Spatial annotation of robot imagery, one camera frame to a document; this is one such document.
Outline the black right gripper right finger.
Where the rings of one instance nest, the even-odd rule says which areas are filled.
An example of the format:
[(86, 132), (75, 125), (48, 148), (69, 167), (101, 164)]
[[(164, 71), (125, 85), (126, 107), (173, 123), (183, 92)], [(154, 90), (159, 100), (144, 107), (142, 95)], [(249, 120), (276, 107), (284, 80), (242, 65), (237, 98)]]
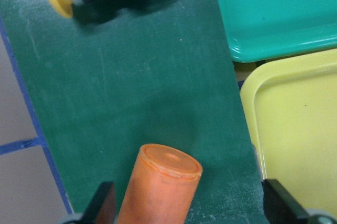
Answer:
[(263, 211), (269, 223), (310, 223), (309, 213), (277, 179), (263, 180)]

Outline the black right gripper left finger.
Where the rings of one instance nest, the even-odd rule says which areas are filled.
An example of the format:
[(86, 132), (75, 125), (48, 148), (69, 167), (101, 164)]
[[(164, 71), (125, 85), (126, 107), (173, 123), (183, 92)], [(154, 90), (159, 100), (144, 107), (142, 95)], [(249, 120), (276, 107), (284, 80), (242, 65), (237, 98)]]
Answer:
[(102, 182), (78, 223), (114, 223), (116, 195), (112, 181)]

